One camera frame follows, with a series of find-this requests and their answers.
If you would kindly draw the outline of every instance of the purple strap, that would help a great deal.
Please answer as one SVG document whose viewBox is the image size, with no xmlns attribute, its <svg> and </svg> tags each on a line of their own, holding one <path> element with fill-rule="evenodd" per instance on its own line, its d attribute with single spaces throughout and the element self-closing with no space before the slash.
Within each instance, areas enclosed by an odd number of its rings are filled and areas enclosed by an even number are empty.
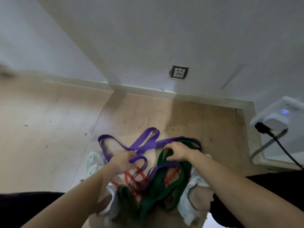
<svg viewBox="0 0 304 228">
<path fill-rule="evenodd" d="M 155 134 L 152 137 L 150 137 L 146 141 L 146 143 L 144 145 L 140 146 L 147 139 L 147 137 L 150 135 L 150 133 L 153 132 L 153 131 L 155 131 Z M 164 139 L 164 140 L 156 141 L 156 139 L 159 137 L 159 135 L 160 135 L 160 132 L 159 132 L 158 129 L 156 129 L 155 127 L 150 127 L 148 129 L 146 129 L 139 136 L 139 138 L 130 147 L 127 147 L 127 146 L 123 145 L 120 141 L 118 141 L 116 138 L 114 138 L 113 136 L 111 136 L 109 134 L 104 134 L 104 135 L 99 136 L 98 142 L 100 144 L 100 147 L 101 147 L 101 150 L 103 152 L 103 155 L 104 155 L 104 157 L 105 157 L 105 159 L 107 160 L 108 163 L 111 160 L 112 156 L 107 153 L 105 146 L 102 144 L 102 140 L 105 139 L 105 138 L 112 138 L 112 139 L 114 139 L 125 150 L 131 150 L 131 151 L 137 150 L 136 156 L 133 157 L 133 158 L 131 158 L 130 162 L 134 163 L 134 162 L 136 162 L 139 159 L 143 159 L 144 160 L 144 164 L 140 168 L 140 171 L 138 171 L 137 174 L 134 176 L 134 180 L 132 182 L 132 185 L 133 185 L 134 189 L 136 189 L 135 185 L 134 185 L 135 178 L 139 174 L 141 174 L 143 171 L 145 171 L 146 168 L 147 168 L 147 166 L 148 166 L 148 160 L 147 160 L 147 158 L 145 156 L 143 156 L 143 154 L 146 152 L 146 150 L 148 150 L 148 149 L 156 149 L 156 148 L 159 148 L 159 147 L 164 147 L 168 143 L 175 142 L 175 141 L 178 141 L 178 140 L 181 140 L 181 139 L 185 139 L 185 137 L 176 137 L 176 138 L 169 138 L 169 139 Z M 198 141 L 195 138 L 187 138 L 187 139 L 188 140 L 190 139 L 190 140 L 196 142 L 197 144 L 199 144 L 200 150 L 201 150 L 201 143 L 200 143 L 200 141 Z M 156 171 L 158 169 L 163 168 L 163 167 L 178 167 L 178 166 L 180 166 L 180 165 L 179 165 L 179 162 L 177 162 L 177 161 L 165 162 L 162 165 L 157 166 L 156 168 L 154 168 L 150 172 L 148 183 L 150 183 L 151 179 L 154 177 L 154 175 L 155 175 L 155 173 L 156 173 Z"/>
</svg>

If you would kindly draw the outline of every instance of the hand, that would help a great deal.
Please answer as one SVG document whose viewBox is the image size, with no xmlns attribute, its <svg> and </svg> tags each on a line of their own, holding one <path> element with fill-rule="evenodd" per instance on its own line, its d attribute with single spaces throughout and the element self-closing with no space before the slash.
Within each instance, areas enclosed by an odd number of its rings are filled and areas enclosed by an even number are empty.
<svg viewBox="0 0 304 228">
<path fill-rule="evenodd" d="M 135 156 L 136 154 L 134 151 L 123 151 L 112 157 L 108 165 L 112 166 L 115 174 L 121 174 L 130 169 L 136 168 L 135 163 L 129 162 L 129 160 Z"/>
<path fill-rule="evenodd" d="M 173 155 L 167 157 L 167 161 L 187 161 L 189 153 L 193 152 L 194 149 L 190 149 L 188 146 L 181 142 L 172 142 L 165 145 L 165 149 L 172 149 Z"/>
</svg>

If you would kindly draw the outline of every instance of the white wall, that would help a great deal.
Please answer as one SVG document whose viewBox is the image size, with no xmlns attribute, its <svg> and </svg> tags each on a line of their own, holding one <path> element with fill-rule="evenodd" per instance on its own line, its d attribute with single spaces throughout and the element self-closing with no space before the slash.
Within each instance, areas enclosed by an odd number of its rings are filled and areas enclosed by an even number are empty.
<svg viewBox="0 0 304 228">
<path fill-rule="evenodd" d="M 0 59 L 19 68 L 253 101 L 258 112 L 284 95 L 303 98 L 304 0 L 38 0 L 99 72 L 37 3 L 17 1 L 6 0 L 26 16 L 21 26 L 18 13 L 0 7 L 15 22 Z M 23 35 L 27 43 L 18 42 Z M 169 80 L 172 65 L 189 67 L 187 78 Z M 283 145 L 304 150 L 303 134 L 303 120 L 292 122 Z M 265 152 L 280 154 L 275 146 Z"/>
<path fill-rule="evenodd" d="M 0 0 L 0 65 L 106 80 L 36 0 Z"/>
</svg>

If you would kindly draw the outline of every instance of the person's left hand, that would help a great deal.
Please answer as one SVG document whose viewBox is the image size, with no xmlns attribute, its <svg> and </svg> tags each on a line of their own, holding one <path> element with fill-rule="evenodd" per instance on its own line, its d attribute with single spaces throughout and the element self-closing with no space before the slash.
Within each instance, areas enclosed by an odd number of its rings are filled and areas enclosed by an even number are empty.
<svg viewBox="0 0 304 228">
<path fill-rule="evenodd" d="M 130 169 L 136 168 L 135 163 L 130 163 L 129 160 L 135 157 L 136 153 L 134 151 L 124 151 L 120 152 L 111 158 L 108 165 L 111 165 L 115 174 L 124 173 Z"/>
</svg>

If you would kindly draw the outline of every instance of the forearm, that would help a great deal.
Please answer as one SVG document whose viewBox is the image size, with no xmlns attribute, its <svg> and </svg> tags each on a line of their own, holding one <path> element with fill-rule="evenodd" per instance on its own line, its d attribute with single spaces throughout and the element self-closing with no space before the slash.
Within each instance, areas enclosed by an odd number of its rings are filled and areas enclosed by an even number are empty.
<svg viewBox="0 0 304 228">
<path fill-rule="evenodd" d="M 304 224 L 301 210 L 199 151 L 189 152 L 187 160 L 245 227 L 298 227 Z"/>
<path fill-rule="evenodd" d="M 82 227 L 114 175 L 113 167 L 106 165 L 41 211 L 23 228 Z"/>
</svg>

